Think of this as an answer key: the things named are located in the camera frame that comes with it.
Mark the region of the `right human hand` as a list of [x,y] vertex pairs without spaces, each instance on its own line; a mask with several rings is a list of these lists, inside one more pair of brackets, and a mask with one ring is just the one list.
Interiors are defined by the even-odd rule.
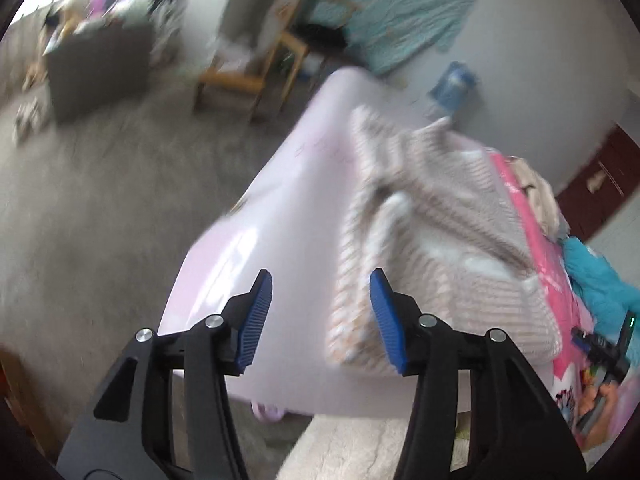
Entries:
[[581,432],[582,449],[584,451],[595,448],[608,440],[608,430],[618,402],[618,388],[616,384],[605,382],[599,389],[589,386],[585,388],[578,404],[580,418],[588,417],[588,432]]

